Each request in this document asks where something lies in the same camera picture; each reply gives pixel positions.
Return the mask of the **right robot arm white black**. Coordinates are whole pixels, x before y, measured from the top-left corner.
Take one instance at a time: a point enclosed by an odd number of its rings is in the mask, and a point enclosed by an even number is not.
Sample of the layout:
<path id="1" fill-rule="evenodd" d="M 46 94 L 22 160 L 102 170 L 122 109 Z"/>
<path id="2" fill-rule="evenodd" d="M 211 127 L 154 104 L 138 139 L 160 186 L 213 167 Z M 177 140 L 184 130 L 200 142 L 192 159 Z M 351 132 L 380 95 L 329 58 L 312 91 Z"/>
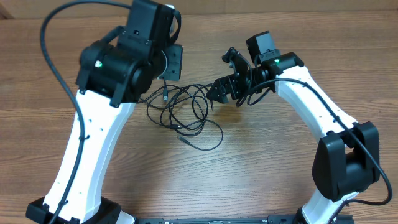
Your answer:
<path id="1" fill-rule="evenodd" d="M 292 223 L 337 223 L 342 207 L 380 178 L 379 133 L 370 122 L 359 123 L 340 109 L 315 83 L 293 52 L 280 53 L 265 31 L 246 41 L 250 60 L 230 47 L 222 56 L 233 74 L 214 81 L 206 97 L 251 104 L 255 93 L 277 93 L 311 130 L 318 143 L 312 177 L 316 189 Z"/>

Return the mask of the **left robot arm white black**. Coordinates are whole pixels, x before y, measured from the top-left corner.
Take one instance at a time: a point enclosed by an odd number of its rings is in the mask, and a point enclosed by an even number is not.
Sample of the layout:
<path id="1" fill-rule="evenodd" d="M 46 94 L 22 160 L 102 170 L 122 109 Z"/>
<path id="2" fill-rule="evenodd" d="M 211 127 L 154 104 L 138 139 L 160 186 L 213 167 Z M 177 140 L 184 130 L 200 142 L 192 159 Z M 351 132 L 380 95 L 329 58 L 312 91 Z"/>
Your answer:
<path id="1" fill-rule="evenodd" d="M 137 223 L 102 196 L 118 137 L 155 79 L 178 80 L 181 13 L 170 4 L 134 1 L 127 22 L 85 48 L 78 90 L 67 95 L 76 113 L 57 177 L 46 196 L 27 206 L 36 223 Z"/>

